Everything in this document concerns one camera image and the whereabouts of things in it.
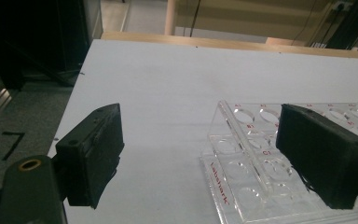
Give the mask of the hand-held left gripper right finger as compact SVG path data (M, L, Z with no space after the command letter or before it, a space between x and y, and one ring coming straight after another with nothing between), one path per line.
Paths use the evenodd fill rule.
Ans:
M276 147L333 209L358 198L358 135L298 105L283 104Z

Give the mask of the black cabinet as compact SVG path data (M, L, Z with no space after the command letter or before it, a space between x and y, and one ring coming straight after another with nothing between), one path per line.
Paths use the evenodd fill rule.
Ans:
M79 69L103 32L101 0L32 0L37 60L54 71Z

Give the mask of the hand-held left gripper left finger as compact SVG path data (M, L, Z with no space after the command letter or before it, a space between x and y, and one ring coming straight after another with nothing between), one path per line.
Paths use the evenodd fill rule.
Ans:
M124 148L120 105L93 110L55 147L61 197L72 206L97 207Z

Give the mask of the beige wooden furniture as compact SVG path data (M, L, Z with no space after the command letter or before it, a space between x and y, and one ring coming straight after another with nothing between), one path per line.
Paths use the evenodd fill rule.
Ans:
M168 0L164 33L179 27L264 36L268 42L309 46L324 43L355 0Z

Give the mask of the clear acrylic test tube rack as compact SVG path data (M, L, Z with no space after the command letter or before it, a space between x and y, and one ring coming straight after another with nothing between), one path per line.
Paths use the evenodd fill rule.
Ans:
M222 224L358 224L331 209L276 148L280 104L220 101L201 160Z

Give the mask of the wooden table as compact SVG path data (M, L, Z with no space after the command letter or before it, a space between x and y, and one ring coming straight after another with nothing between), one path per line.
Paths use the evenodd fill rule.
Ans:
M300 46L268 45L262 43L243 42L243 41L235 41L235 40L221 40L221 39L186 37L186 36L176 36L176 35L138 34L138 33L128 33L128 32L104 32L101 36L101 39L148 42L148 43L171 44L171 45L182 45L182 46L192 46L192 47L217 48L217 49L256 50L256 51L294 53L294 54L358 59L358 50L318 49L318 48L307 48L307 47L300 47Z

